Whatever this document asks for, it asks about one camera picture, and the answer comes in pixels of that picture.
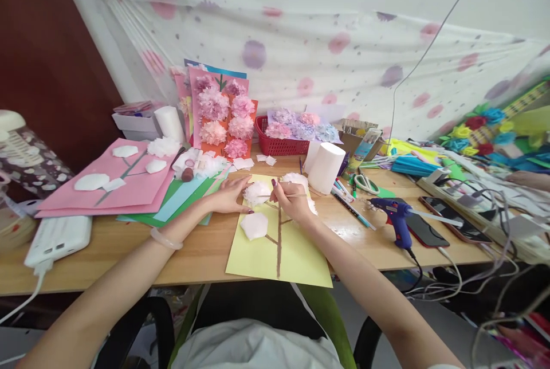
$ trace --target paper roll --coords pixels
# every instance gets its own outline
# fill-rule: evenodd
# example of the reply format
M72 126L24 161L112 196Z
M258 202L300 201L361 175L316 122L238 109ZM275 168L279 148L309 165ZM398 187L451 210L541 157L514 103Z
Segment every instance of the paper roll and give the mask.
M182 123L179 121L178 110L175 107L170 105L161 107L155 110L155 117L165 137L171 137L183 144Z
M344 157L345 151L340 147L322 143L309 172L309 185L320 193L329 194Z
M319 147L321 146L321 143L318 142L309 142L309 148L308 148L308 154L305 157L304 172L309 172L311 170L311 167L313 166L313 162L315 161L315 156L317 155L317 151L319 151Z

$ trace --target mobile phone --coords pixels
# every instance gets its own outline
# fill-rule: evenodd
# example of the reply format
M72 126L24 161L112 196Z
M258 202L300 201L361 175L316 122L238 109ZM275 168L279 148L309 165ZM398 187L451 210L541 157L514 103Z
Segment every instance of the mobile phone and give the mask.
M451 220L462 222L462 226L454 226L445 223L445 226L451 230L460 240L466 243L492 243L493 241L480 232L472 223L466 220L463 216L457 213L443 200L436 197L419 197L423 205L425 205L432 213L440 215Z
M406 203L400 198L392 198L399 203ZM417 240L427 248L449 247L449 242L446 241L437 231L434 230L422 217L418 214L405 217L408 230L417 238Z

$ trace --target plastic basket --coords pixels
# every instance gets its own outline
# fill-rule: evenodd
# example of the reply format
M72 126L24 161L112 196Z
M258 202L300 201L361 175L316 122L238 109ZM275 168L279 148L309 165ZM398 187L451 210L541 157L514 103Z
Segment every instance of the plastic basket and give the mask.
M256 131L258 131L262 153L270 156L307 154L309 142L302 140L273 139L265 135L265 128L267 126L267 116L256 117Z

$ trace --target hand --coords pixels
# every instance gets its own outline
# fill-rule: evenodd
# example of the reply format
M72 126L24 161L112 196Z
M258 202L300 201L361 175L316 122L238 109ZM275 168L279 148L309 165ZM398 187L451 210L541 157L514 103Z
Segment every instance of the hand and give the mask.
M287 197L288 194L305 194L304 186L296 183L277 183L272 179L273 191L269 200L279 202L281 208L291 219L300 225L313 221L316 217L309 209L308 198L306 196Z
M237 204L237 198L241 192L250 186L248 181L251 178L252 175L235 180L225 179L218 191L203 197L201 201L208 211L216 213L254 213L250 207Z

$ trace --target craft table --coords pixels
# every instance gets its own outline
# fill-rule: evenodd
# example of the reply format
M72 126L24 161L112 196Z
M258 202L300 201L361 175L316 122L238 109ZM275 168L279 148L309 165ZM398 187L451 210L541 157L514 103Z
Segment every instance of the craft table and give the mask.
M258 145L252 148L255 166L250 172L240 170L229 178L248 173L285 175L300 172L298 157L278 156L277 163L270 167L265 162L256 162L260 153ZM427 211L418 201L426 192L405 176L389 170L365 170L378 186L393 191L413 208ZM318 197L312 193L319 217L335 233L369 259L379 270L407 269L415 267L412 259L394 245L395 234L391 225L385 225L385 213L363 211L362 198L372 195L357 190L353 204L366 219L377 227L376 231L365 228L333 196ZM176 252L162 270L155 285L183 285L203 282L247 280L248 277L225 273L227 258L239 215L214 213L208 226L197 228L185 240L182 250ZM489 262L491 259L476 245L467 244L437 220L426 219L451 244L446 250L457 264ZM95 217L92 238L87 248L54 263L42 286L41 293L83 291L95 282L110 267L122 259L149 237L151 228L141 223L125 223L114 216ZM37 278L33 271L23 265L29 244L10 253L0 255L0 296L28 294L34 291ZM413 237L413 249L422 266L450 264L436 249L422 246Z

